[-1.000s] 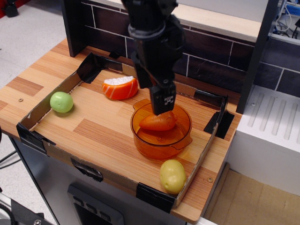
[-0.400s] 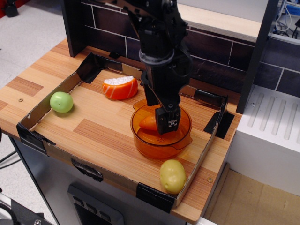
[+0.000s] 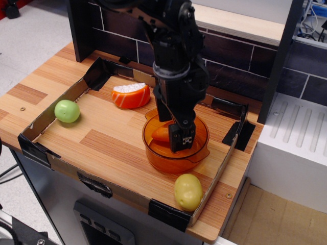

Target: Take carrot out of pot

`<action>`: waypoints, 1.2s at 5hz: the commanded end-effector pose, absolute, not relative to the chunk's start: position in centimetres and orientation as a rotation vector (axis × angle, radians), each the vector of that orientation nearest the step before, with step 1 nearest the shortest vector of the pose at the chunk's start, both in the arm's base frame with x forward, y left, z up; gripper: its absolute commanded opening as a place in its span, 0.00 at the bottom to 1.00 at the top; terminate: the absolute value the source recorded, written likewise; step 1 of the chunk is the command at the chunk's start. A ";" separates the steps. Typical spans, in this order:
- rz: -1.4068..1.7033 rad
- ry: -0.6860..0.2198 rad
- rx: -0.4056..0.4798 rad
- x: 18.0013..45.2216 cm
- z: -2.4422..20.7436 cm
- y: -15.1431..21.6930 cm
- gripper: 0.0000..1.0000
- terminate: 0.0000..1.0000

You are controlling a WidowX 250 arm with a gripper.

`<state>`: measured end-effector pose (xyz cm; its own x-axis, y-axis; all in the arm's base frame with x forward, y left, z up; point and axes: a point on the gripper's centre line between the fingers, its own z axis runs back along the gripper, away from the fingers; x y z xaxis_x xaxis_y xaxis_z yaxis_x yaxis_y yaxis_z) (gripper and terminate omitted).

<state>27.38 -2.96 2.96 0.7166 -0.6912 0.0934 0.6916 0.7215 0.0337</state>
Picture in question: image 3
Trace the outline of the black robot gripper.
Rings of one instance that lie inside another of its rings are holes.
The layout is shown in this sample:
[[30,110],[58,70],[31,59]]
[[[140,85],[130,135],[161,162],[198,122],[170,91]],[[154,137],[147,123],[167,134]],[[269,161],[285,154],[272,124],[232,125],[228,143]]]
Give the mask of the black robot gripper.
[[170,149],[173,153],[191,149],[196,135],[194,108],[209,86],[207,68],[191,63],[184,70],[169,71],[153,64],[153,71],[158,78],[154,95],[159,121],[175,122],[168,126]]

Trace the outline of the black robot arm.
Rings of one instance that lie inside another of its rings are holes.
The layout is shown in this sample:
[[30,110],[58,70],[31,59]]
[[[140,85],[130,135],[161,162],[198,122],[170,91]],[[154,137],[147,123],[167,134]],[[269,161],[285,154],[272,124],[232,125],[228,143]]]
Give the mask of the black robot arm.
[[154,51],[153,92],[160,122],[168,127],[170,150],[190,149],[196,135],[195,106],[205,98],[209,73],[200,52],[204,35],[198,30],[191,1],[98,1],[105,9],[123,12],[144,25]]

